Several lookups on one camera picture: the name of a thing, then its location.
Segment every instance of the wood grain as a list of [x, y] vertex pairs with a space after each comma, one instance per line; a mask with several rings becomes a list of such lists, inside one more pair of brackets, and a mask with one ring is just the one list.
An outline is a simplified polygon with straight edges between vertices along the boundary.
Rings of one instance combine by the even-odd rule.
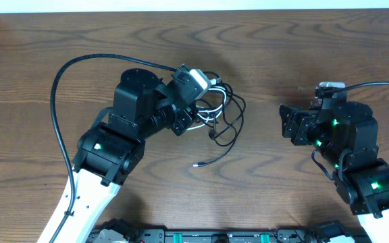
[[[263, 229], [337, 219], [358, 226], [311, 162], [312, 148], [282, 138], [278, 106], [307, 107], [321, 81], [389, 80], [389, 10], [0, 14], [0, 242], [35, 242], [59, 201], [67, 175], [49, 93], [57, 70], [89, 53], [211, 70], [247, 101], [236, 146], [212, 166], [191, 167], [223, 152], [206, 129], [149, 139], [99, 223], [123, 217], [137, 226]], [[71, 156], [111, 105], [121, 72], [134, 67], [94, 59], [64, 74], [57, 112]], [[373, 108], [380, 157], [389, 162], [389, 88], [352, 91], [350, 100]]]

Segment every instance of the wooden tabletop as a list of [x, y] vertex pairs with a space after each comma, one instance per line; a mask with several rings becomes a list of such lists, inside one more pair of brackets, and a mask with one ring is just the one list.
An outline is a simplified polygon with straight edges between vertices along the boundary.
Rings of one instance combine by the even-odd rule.
[[[58, 69], [89, 53], [211, 70], [247, 102], [235, 147], [209, 167], [192, 167], [224, 152], [206, 128], [148, 139], [98, 223], [265, 229], [337, 219], [358, 226], [311, 161], [313, 147], [282, 138], [278, 107], [308, 107], [323, 81], [389, 80], [389, 10], [0, 14], [0, 242], [35, 242], [59, 202], [67, 174], [49, 94]], [[70, 157], [129, 68], [171, 78], [114, 59], [83, 61], [63, 75], [57, 115]], [[389, 163], [389, 87], [355, 90], [349, 100], [373, 109], [380, 157]]]

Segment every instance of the green light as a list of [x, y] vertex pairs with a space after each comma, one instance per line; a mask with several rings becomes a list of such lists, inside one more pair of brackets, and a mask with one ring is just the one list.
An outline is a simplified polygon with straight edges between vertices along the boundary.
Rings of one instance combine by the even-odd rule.
[[375, 183], [371, 184], [371, 187], [375, 190], [375, 189], [377, 189], [377, 188], [379, 188], [381, 186], [379, 186], [379, 184], [375, 182]]

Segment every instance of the white backdrop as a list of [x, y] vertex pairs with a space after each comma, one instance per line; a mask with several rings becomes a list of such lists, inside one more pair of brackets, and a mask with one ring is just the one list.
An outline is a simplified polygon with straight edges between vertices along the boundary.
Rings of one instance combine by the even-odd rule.
[[389, 8], [389, 0], [0, 0], [0, 13]]

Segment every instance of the wooden table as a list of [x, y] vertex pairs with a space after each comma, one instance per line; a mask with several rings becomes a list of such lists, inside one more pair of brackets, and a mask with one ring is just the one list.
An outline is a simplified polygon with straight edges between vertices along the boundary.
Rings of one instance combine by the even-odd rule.
[[[117, 53], [219, 73], [247, 101], [242, 134], [225, 159], [207, 129], [147, 140], [144, 159], [99, 223], [265, 229], [337, 219], [358, 226], [310, 146], [282, 138], [278, 106], [307, 107], [315, 86], [389, 80], [389, 10], [0, 14], [0, 242], [35, 242], [67, 181], [49, 115], [57, 70], [89, 53]], [[120, 74], [142, 67], [94, 59], [71, 67], [57, 114], [71, 157]], [[170, 73], [153, 70], [170, 80]], [[389, 87], [350, 92], [379, 122], [389, 162]]]

